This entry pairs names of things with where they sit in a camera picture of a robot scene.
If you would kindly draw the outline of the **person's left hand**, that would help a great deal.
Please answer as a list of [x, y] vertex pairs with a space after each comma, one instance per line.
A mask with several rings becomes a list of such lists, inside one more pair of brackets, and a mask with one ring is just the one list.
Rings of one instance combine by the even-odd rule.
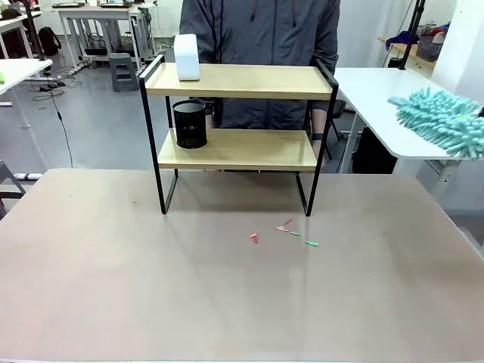
[[312, 149], [315, 155], [315, 159], [322, 155], [321, 168], [323, 169], [327, 164], [327, 153], [326, 151], [321, 151], [321, 140], [315, 140], [312, 142]]

